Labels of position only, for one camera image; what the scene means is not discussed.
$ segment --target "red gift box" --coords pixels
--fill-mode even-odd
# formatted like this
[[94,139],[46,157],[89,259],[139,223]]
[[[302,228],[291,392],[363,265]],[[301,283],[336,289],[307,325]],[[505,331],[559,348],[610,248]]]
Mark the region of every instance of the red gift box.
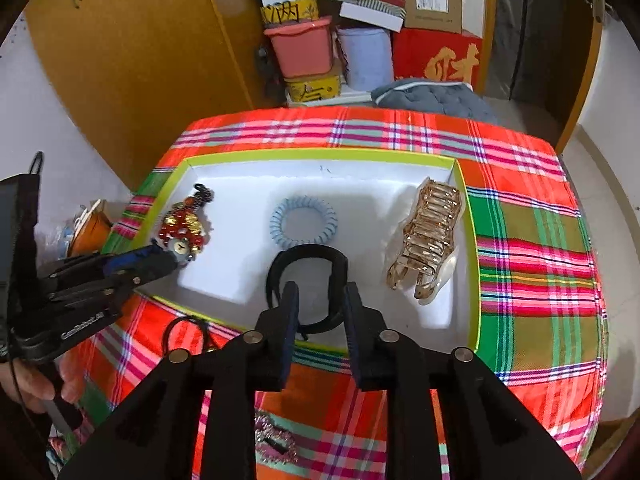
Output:
[[464,81],[475,87],[481,49],[482,38],[466,30],[456,34],[403,28],[394,34],[394,76]]

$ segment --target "red bead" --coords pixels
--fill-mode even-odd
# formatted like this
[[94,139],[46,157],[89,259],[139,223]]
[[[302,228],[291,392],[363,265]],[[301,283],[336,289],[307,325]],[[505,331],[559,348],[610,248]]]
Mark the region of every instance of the red bead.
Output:
[[198,248],[202,248],[202,245],[204,244],[204,236],[202,235],[191,235],[191,238],[189,238],[189,241],[192,245],[197,246]]

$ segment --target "light blue bucket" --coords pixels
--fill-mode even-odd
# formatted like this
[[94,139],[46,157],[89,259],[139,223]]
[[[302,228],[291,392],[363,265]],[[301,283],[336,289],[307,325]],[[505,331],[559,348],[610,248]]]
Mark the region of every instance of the light blue bucket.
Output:
[[338,28],[347,85],[370,92],[394,80],[391,39],[384,28]]

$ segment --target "beaded keychain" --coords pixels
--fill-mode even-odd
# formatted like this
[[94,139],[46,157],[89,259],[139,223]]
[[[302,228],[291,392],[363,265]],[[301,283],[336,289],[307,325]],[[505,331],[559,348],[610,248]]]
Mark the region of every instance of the beaded keychain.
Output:
[[175,203],[171,211],[164,215],[158,233],[158,238],[171,250],[178,251],[179,248],[169,247],[169,245],[175,245],[171,243],[172,240],[179,240],[181,250],[184,253],[188,252],[187,260],[192,260],[196,254],[199,254],[204,245],[202,223],[196,212],[213,200],[213,192],[207,187],[202,184],[195,184],[193,187],[196,189],[193,196]]

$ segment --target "gray cushion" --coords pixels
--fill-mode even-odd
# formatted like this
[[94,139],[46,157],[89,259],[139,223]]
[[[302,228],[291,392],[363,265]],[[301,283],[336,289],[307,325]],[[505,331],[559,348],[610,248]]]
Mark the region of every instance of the gray cushion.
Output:
[[412,77],[371,92],[378,108],[443,114],[482,123],[498,124],[491,107],[462,82],[438,83]]

